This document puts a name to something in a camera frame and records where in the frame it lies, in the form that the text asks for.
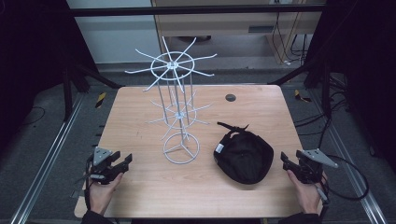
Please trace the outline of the person's left hand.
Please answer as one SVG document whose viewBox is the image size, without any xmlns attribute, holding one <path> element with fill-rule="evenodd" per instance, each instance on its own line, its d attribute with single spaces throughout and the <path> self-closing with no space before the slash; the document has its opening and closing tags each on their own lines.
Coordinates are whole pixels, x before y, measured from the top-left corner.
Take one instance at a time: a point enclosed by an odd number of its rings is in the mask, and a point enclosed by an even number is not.
<svg viewBox="0 0 396 224">
<path fill-rule="evenodd" d="M 92 180 L 89 182 L 91 211 L 101 216 L 105 214 L 113 197 L 113 193 L 120 184 L 122 177 L 123 173 L 118 174 L 116 178 L 107 185 L 102 185 Z"/>
</svg>

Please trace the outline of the person's right hand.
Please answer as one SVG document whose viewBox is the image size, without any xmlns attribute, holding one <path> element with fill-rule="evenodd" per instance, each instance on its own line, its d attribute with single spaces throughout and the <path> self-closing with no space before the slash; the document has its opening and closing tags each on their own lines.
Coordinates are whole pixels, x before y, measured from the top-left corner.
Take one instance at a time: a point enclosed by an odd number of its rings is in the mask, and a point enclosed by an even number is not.
<svg viewBox="0 0 396 224">
<path fill-rule="evenodd" d="M 304 184 L 294 174 L 293 171 L 287 171 L 288 177 L 295 187 L 296 197 L 298 204 L 304 214 L 320 214 L 319 203 L 321 196 L 319 192 L 323 190 L 323 187 L 317 184 Z"/>
</svg>

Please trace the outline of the black horizontal bar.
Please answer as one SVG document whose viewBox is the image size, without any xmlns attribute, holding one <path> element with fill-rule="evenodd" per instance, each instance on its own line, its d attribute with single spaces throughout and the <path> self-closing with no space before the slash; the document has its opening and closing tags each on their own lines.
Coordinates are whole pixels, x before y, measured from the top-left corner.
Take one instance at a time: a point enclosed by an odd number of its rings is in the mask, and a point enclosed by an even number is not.
<svg viewBox="0 0 396 224">
<path fill-rule="evenodd" d="M 74 17 L 100 16 L 146 16 L 146 15 L 189 15 L 230 13 L 273 13 L 273 12 L 318 12 L 326 4 L 301 5 L 230 5 L 230 6 L 187 6 L 187 7 L 117 7 L 68 9 L 65 14 Z"/>
</svg>

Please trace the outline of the light wooden desk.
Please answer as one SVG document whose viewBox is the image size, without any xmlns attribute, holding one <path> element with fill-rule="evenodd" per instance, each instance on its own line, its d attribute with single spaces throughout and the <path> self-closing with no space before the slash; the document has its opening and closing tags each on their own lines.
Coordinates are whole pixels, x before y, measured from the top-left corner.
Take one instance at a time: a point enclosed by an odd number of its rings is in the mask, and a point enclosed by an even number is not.
<svg viewBox="0 0 396 224">
<path fill-rule="evenodd" d="M 302 5 L 326 0 L 150 0 L 155 7 Z M 291 60 L 296 35 L 312 35 L 320 12 L 157 15 L 160 36 L 265 35 L 278 63 Z"/>
</svg>

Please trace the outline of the black metal stand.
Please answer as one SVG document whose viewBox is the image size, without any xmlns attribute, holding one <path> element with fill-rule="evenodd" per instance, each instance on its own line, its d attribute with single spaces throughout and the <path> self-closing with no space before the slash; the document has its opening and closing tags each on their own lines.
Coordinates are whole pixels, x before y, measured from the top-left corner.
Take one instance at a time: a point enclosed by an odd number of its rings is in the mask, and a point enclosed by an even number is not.
<svg viewBox="0 0 396 224">
<path fill-rule="evenodd" d="M 78 63 L 70 63 L 63 70 L 64 84 L 64 121 L 69 120 L 73 112 L 71 84 L 74 84 L 78 92 L 87 92 L 90 89 L 85 76 L 92 77 L 112 89 L 119 89 L 121 85 L 115 83 L 98 72 Z"/>
<path fill-rule="evenodd" d="M 314 88 L 321 82 L 321 108 L 325 114 L 325 116 L 330 119 L 332 117 L 331 110 L 331 97 L 330 97 L 330 73 L 331 66 L 328 60 L 326 59 L 313 59 L 308 63 L 294 69 L 290 73 L 285 76 L 269 82 L 269 85 L 277 85 L 280 86 L 290 79 L 297 77 L 303 72 L 307 72 L 308 75 L 305 78 L 304 85 L 310 89 Z"/>
</svg>

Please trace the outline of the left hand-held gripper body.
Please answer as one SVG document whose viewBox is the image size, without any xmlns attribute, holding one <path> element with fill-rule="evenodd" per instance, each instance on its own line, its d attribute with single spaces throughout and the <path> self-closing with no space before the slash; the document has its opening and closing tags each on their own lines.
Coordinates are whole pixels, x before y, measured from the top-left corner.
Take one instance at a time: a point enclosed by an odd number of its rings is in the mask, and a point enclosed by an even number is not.
<svg viewBox="0 0 396 224">
<path fill-rule="evenodd" d="M 114 152 L 101 147 L 96 147 L 88 159 L 88 173 L 89 177 L 99 182 L 100 184 L 107 185 L 116 178 L 116 175 L 111 174 L 113 162 L 109 162 L 107 158 Z"/>
</svg>

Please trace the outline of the white cabinet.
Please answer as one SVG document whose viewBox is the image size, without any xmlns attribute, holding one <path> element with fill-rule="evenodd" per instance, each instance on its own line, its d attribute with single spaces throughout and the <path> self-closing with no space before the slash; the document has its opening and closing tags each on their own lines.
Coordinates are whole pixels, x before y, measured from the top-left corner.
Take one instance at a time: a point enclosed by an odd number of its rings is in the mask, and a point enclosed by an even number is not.
<svg viewBox="0 0 396 224">
<path fill-rule="evenodd" d="M 151 7 L 150 0 L 66 0 L 71 9 Z M 142 63 L 161 54 L 153 16 L 77 17 L 89 51 L 97 64 Z"/>
</svg>

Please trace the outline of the aluminium floor rail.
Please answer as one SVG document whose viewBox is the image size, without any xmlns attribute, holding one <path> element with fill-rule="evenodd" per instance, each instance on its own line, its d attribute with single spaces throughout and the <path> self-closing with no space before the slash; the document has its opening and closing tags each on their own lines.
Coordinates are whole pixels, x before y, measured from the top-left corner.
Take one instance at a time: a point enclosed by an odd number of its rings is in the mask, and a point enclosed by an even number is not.
<svg viewBox="0 0 396 224">
<path fill-rule="evenodd" d="M 67 136 L 75 123 L 78 113 L 81 109 L 81 104 L 85 96 L 82 93 L 77 94 L 75 102 L 72 104 L 72 112 L 69 118 L 63 122 L 59 132 L 53 140 L 49 152 L 43 160 L 30 188 L 25 193 L 18 209 L 12 216 L 9 224 L 25 224 L 35 206 L 38 196 L 40 195 L 44 185 L 50 175 L 52 167 L 56 162 Z"/>
<path fill-rule="evenodd" d="M 370 187 L 368 184 L 368 180 L 365 175 L 362 173 L 361 169 L 357 167 L 354 160 L 350 156 L 346 145 L 344 144 L 340 133 L 336 130 L 335 126 L 332 124 L 332 118 L 328 119 L 322 108 L 321 108 L 321 96 L 317 91 L 309 90 L 308 91 L 313 104 L 317 107 L 318 112 L 321 116 L 320 119 L 323 121 L 323 129 L 320 132 L 320 138 L 318 141 L 318 147 L 322 148 L 322 142 L 325 135 L 328 135 L 331 143 L 332 150 L 335 152 L 335 158 L 340 160 L 338 165 L 345 171 L 346 176 L 348 177 L 354 192 L 357 196 L 361 196 L 366 193 L 366 196 L 359 199 L 363 210 L 365 211 L 367 217 L 369 218 L 371 224 L 388 224 L 385 215 L 383 214 L 381 208 L 379 207 L 375 196 L 370 191 Z M 342 106 L 346 105 L 346 100 L 340 100 L 339 102 L 335 102 L 334 100 L 330 100 L 332 113 L 340 109 Z"/>
</svg>

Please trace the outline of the black cap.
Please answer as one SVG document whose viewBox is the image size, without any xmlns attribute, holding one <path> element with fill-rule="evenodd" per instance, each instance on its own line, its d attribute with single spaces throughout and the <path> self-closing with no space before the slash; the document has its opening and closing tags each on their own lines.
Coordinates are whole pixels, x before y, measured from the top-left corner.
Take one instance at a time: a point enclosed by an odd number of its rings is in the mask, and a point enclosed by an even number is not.
<svg viewBox="0 0 396 224">
<path fill-rule="evenodd" d="M 213 152 L 218 167 L 238 183 L 261 182 L 271 168 L 273 148 L 259 135 L 247 131 L 248 126 L 241 128 L 219 121 L 217 124 L 229 130 Z"/>
</svg>

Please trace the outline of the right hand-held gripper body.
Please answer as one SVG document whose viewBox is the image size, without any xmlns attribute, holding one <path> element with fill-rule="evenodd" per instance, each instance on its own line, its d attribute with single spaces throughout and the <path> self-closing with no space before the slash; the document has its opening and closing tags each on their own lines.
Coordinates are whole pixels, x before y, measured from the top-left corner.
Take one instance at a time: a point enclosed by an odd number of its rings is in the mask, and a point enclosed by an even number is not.
<svg viewBox="0 0 396 224">
<path fill-rule="evenodd" d="M 323 167 L 327 165 L 337 168 L 338 164 L 330 159 L 326 154 L 317 149 L 301 150 L 308 161 L 299 161 L 300 173 L 297 178 L 304 184 L 316 184 L 322 178 Z"/>
</svg>

